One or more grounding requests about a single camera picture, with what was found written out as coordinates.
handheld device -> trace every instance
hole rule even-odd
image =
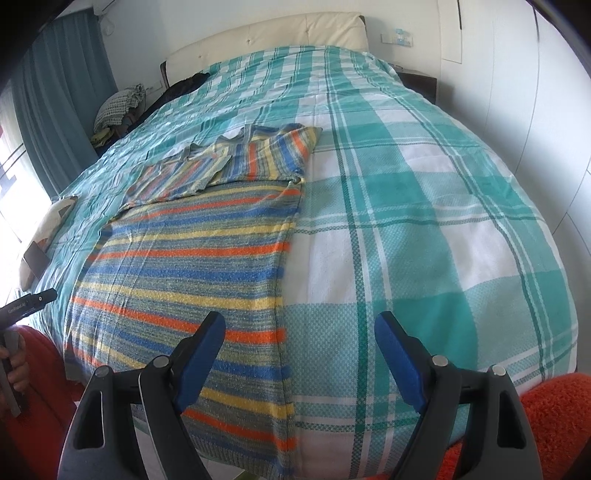
[[[18,350],[18,333],[9,330],[9,328],[19,320],[28,317],[31,313],[42,310],[45,305],[56,298],[57,292],[55,289],[50,288],[40,293],[29,293],[2,307],[0,309],[0,346],[6,347],[10,355],[15,354]],[[8,381],[8,374],[11,371],[10,359],[3,359],[2,368],[0,368],[0,388],[10,407],[12,416],[18,417],[25,408],[25,397],[15,391]]]
[[[143,404],[155,452],[168,480],[211,480],[181,414],[197,400],[225,336],[225,320],[210,312],[170,356],[139,370],[95,370],[74,415],[58,480],[147,480],[130,404]],[[375,321],[376,342],[402,399],[420,414],[390,480],[434,480],[449,446],[459,404],[470,404],[457,480],[542,480],[534,436],[506,370],[456,368],[431,356],[391,312]]]

pillow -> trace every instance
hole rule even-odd
[[[58,200],[51,205],[47,213],[39,222],[39,225],[37,225],[37,230],[35,231],[33,238],[31,238],[31,242],[27,243],[27,248],[29,248],[32,242],[36,242],[43,252],[47,252],[47,249],[51,245],[57,231],[60,229],[61,224],[64,223],[74,208],[76,200],[78,200],[78,197],[73,196]],[[31,288],[34,275],[24,258],[21,260],[18,275],[21,280],[21,290],[26,291]]]
[[[123,118],[130,109],[136,108],[146,98],[144,86],[140,83],[135,87],[124,88],[111,95],[103,103],[96,114],[95,134],[111,125],[121,125]]]

window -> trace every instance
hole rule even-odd
[[[10,84],[0,95],[0,306],[18,287],[18,266],[51,205],[22,142]]]

white cushion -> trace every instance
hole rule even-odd
[[[37,225],[37,230],[31,238],[31,241],[26,243],[27,248],[29,248],[32,242],[36,242],[41,250],[47,252],[47,249],[51,245],[51,242],[56,236],[57,231],[60,229],[61,224],[64,223],[72,211],[77,199],[78,197],[76,196],[68,197],[58,200],[53,205],[51,205],[47,213]],[[26,291],[31,288],[34,275],[27,265],[27,262],[25,262],[24,258],[21,260],[18,274],[21,281],[21,290]]]

dark clothing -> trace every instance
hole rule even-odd
[[[138,128],[144,121],[152,115],[156,110],[158,110],[163,105],[166,105],[171,100],[178,98],[180,96],[186,95],[188,93],[194,92],[197,90],[201,85],[205,83],[205,81],[209,78],[208,73],[196,73],[191,78],[181,80],[180,82],[175,83],[172,85],[166,92],[164,92],[158,100],[156,100],[150,108],[146,109],[144,113],[138,118],[136,123],[129,127],[128,133],[133,131],[135,128]]]

